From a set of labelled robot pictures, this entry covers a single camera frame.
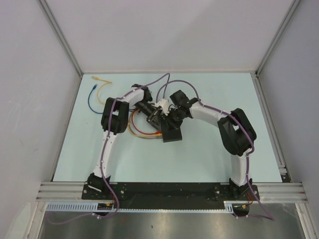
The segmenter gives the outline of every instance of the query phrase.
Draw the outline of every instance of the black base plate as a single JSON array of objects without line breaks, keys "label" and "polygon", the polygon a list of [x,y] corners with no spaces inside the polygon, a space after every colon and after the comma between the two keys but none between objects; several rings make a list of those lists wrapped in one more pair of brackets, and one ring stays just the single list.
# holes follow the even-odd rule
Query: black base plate
[{"label": "black base plate", "polygon": [[[248,190],[238,199],[230,185],[220,183],[111,183],[121,209],[147,210],[213,210],[224,209],[223,201],[247,202]],[[110,192],[102,193],[84,185],[83,200],[112,200]]]}]

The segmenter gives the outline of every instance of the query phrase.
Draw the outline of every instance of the red cable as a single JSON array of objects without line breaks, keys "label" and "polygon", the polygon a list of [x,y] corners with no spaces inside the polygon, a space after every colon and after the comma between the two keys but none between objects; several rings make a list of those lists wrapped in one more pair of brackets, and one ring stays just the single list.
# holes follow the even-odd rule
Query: red cable
[{"label": "red cable", "polygon": [[251,203],[249,205],[252,205],[254,202],[254,199],[252,198],[252,196],[250,196],[250,194],[248,193],[248,200],[251,200]]},{"label": "red cable", "polygon": [[134,116],[134,114],[135,114],[137,111],[138,111],[138,110],[134,110],[134,111],[132,112],[131,121],[132,121],[132,125],[134,126],[134,128],[135,128],[138,132],[140,132],[140,133],[142,133],[142,134],[146,134],[146,135],[160,133],[159,131],[157,131],[157,132],[155,132],[155,133],[145,133],[145,132],[140,131],[140,130],[135,126],[134,121],[133,121],[133,116]]}]

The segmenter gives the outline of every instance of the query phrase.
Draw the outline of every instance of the dual-arm robot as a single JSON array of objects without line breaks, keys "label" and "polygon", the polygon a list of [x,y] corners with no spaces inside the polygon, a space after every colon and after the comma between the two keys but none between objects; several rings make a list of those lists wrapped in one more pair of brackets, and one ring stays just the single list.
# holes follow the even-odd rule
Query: dual-arm robot
[{"label": "dual-arm robot", "polygon": [[[169,108],[168,99],[161,99],[154,105],[148,87],[133,85],[132,93],[121,100],[108,98],[102,115],[104,130],[101,150],[103,159],[99,157],[93,173],[88,177],[86,188],[91,190],[90,195],[108,195],[110,191],[102,180],[102,170],[107,181],[111,178],[111,169],[115,167],[117,159],[112,158],[112,151],[117,138],[126,130],[128,125],[129,109],[136,107],[147,116],[147,122],[162,133],[163,142],[182,140],[180,126],[185,118],[203,120],[219,128],[221,139],[226,150],[231,154],[232,174],[229,179],[231,198],[240,199],[248,190],[246,177],[246,153],[251,150],[251,143],[241,129],[235,129],[236,122],[229,116],[208,109],[198,102],[198,98],[189,99],[181,90],[170,96],[175,108]],[[248,133],[251,141],[256,139],[256,133],[241,109],[229,112]]]}]

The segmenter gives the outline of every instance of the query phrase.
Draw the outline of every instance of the yellow cable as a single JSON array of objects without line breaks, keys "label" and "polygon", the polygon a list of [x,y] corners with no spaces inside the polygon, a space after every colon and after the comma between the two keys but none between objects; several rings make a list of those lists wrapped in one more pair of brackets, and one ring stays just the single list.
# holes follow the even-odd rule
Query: yellow cable
[{"label": "yellow cable", "polygon": [[100,78],[98,78],[98,77],[96,77],[96,76],[92,76],[92,79],[97,80],[97,81],[103,81],[103,82],[105,82],[103,85],[101,85],[101,86],[99,87],[98,93],[97,93],[98,101],[99,101],[101,104],[105,105],[105,102],[101,101],[101,99],[100,99],[100,90],[101,90],[105,85],[110,84],[110,83],[112,83],[112,82],[111,82],[111,81],[107,81],[107,80],[100,79]]},{"label": "yellow cable", "polygon": [[135,136],[135,137],[140,137],[140,138],[150,138],[150,137],[157,137],[157,136],[162,136],[161,133],[155,133],[155,134],[150,134],[150,135],[138,135],[138,134],[135,134],[131,127],[130,127],[130,123],[128,123],[128,129],[129,129],[129,132],[131,135]]}]

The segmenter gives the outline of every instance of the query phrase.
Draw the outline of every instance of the light blue surface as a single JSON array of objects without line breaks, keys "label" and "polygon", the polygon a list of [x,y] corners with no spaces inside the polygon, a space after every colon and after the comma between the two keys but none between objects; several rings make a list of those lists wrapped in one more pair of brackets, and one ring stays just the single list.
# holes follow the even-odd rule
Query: light blue surface
[{"label": "light blue surface", "polygon": [[[101,90],[101,99],[118,97],[131,85],[150,83],[162,74],[101,74],[94,75],[112,81]],[[209,73],[172,74],[171,80],[186,80],[198,90],[202,100],[211,106],[231,111],[242,108],[257,133],[256,151],[251,156],[254,182],[281,182],[275,155],[250,74]],[[153,98],[166,79],[150,86]],[[84,75],[71,121],[62,147],[54,181],[86,181],[98,160],[102,142],[101,115],[93,113],[87,97],[95,84],[103,82]],[[91,96],[91,106],[102,112],[104,106]],[[183,83],[172,83],[166,98],[177,90],[189,98],[193,89]],[[154,129],[140,114],[137,125],[148,132]],[[218,128],[195,119],[185,119],[181,126],[182,141],[162,143],[161,139],[141,139],[126,130],[115,146],[117,160],[111,181],[118,182],[227,182],[231,174],[230,154],[222,145]]]}]

